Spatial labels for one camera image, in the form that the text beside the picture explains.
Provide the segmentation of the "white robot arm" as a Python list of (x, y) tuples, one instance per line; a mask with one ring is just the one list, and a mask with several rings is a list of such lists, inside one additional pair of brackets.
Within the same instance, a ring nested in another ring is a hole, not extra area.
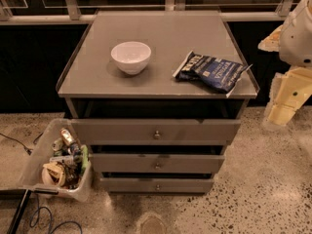
[(277, 52), (291, 67), (272, 80), (265, 121), (286, 126), (295, 112), (312, 96), (312, 0), (300, 0), (283, 24), (257, 46)]

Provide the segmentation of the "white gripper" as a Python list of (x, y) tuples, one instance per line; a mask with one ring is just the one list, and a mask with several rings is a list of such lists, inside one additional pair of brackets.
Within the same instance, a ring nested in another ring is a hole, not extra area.
[(312, 96), (312, 69), (296, 67), (282, 76), (276, 104), (268, 103), (265, 117), (268, 122), (286, 126), (295, 112)]

